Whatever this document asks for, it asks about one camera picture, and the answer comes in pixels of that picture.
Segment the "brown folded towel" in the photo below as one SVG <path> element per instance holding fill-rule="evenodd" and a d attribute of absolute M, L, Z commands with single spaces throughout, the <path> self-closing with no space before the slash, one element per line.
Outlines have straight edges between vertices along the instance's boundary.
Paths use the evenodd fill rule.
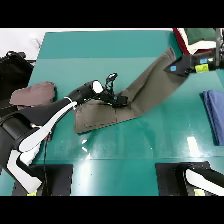
<path fill-rule="evenodd" d="M 128 106 L 113 108 L 99 100 L 90 100 L 75 111 L 75 132 L 82 133 L 127 121 L 143 115 L 169 95 L 185 80 L 163 69 L 175 61 L 173 49 L 168 48 L 121 95 L 128 97 Z"/>
<path fill-rule="evenodd" d="M 53 102 L 54 87 L 52 82 L 42 82 L 18 89 L 12 93 L 10 104 L 17 105 L 18 109 L 22 109 L 24 106 L 47 105 Z"/>

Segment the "teal tabletop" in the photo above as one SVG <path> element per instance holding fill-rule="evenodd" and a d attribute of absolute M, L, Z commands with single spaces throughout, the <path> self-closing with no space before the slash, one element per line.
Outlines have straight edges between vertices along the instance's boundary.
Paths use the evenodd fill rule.
<path fill-rule="evenodd" d="M 54 82 L 61 99 L 117 72 L 118 92 L 169 46 L 181 56 L 170 31 L 47 33 L 29 85 Z M 215 145 L 200 97 L 203 90 L 224 91 L 223 77 L 223 71 L 192 74 L 143 116 L 88 133 L 74 132 L 69 112 L 55 128 L 46 163 L 74 165 L 71 195 L 158 195 L 157 162 L 209 161 L 224 174 L 224 147 Z M 43 155 L 41 149 L 34 163 L 42 164 Z M 0 195 L 11 195 L 13 183 L 3 171 Z"/>

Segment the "white wall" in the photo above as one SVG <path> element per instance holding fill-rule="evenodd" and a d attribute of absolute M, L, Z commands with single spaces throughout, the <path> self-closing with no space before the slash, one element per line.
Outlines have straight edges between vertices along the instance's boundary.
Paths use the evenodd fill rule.
<path fill-rule="evenodd" d="M 26 59 L 36 59 L 46 32 L 103 30 L 172 30 L 172 28 L 0 28 L 0 57 L 8 51 L 23 51 Z"/>

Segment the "folded blue towel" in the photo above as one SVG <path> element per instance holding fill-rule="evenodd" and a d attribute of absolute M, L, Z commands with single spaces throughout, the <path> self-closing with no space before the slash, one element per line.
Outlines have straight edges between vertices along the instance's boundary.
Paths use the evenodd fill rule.
<path fill-rule="evenodd" d="M 217 143 L 224 145 L 224 92 L 208 90 L 203 95 Z"/>

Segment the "yellow tape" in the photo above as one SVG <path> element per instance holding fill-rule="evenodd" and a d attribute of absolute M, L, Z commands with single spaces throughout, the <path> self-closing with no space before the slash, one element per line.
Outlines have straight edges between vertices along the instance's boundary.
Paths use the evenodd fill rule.
<path fill-rule="evenodd" d="M 202 189 L 194 189 L 195 196 L 205 196 L 205 192 Z"/>
<path fill-rule="evenodd" d="M 196 70 L 197 73 L 198 72 L 208 72 L 209 71 L 208 64 L 196 65 L 195 70 Z"/>
<path fill-rule="evenodd" d="M 30 194 L 27 194 L 26 196 L 37 196 L 37 192 L 36 191 L 35 192 L 32 192 Z"/>

